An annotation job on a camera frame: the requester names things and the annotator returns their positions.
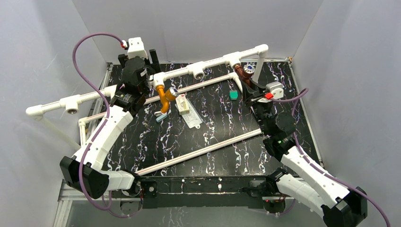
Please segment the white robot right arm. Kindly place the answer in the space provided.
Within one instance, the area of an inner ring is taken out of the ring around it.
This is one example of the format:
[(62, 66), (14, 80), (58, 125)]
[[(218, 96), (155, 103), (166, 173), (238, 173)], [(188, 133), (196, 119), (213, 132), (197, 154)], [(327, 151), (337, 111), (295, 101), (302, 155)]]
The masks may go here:
[(265, 139), (267, 152), (295, 171), (295, 179), (286, 169), (278, 168), (263, 181), (250, 181), (243, 192), (253, 197), (280, 194), (293, 197), (322, 217), (328, 227), (355, 227), (368, 215), (366, 193), (340, 184), (335, 177), (311, 159), (295, 137), (296, 122), (292, 113), (271, 112), (273, 103), (283, 102), (279, 82), (262, 86), (248, 79), (241, 83), (243, 101), (250, 107)]

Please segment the brown water faucet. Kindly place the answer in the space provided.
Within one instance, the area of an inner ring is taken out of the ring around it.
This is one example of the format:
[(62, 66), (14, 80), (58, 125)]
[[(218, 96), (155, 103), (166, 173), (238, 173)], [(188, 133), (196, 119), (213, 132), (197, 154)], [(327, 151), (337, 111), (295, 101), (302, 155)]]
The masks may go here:
[(234, 66), (234, 72), (238, 75), (238, 77), (246, 83), (249, 87), (252, 87), (251, 85), (251, 77), (255, 73), (255, 67), (251, 64), (246, 64), (244, 66), (240, 64), (236, 64)]

